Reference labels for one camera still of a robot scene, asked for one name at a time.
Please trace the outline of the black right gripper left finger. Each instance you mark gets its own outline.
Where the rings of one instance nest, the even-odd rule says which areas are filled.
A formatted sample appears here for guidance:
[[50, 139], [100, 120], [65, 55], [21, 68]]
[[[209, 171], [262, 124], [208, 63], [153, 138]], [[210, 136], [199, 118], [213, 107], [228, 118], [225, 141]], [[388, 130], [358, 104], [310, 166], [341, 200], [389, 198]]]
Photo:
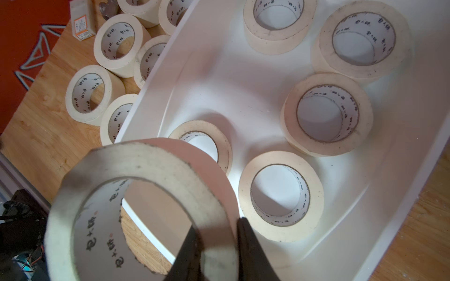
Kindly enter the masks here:
[[197, 233], [191, 227], [184, 243], [166, 275], [164, 281], [202, 281], [204, 277], [200, 269], [201, 246]]

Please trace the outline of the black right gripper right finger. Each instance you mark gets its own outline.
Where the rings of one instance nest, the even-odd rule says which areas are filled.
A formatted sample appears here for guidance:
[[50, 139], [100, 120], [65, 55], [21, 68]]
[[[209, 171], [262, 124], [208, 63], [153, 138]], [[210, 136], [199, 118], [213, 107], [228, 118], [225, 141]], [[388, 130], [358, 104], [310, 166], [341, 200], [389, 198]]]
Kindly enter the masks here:
[[248, 219], [237, 222], [240, 281], [279, 281]]

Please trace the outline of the white plastic storage tray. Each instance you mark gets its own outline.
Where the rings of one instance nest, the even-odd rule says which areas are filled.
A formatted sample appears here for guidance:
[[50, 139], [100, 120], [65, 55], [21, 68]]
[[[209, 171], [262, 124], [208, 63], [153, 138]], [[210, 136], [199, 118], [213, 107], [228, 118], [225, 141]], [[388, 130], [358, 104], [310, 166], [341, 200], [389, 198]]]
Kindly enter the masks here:
[[[168, 136], [193, 119], [230, 139], [229, 180], [267, 151], [292, 151], [280, 122], [296, 83], [313, 72], [310, 53], [344, 1], [319, 1], [303, 42], [283, 55], [254, 51], [244, 34], [244, 2], [195, 1], [142, 88], [118, 140]], [[301, 241], [261, 239], [285, 281], [365, 281], [418, 199], [450, 136], [450, 3], [390, 1], [412, 33], [408, 59], [365, 88], [374, 123], [355, 150], [307, 157], [324, 187], [325, 208]]]

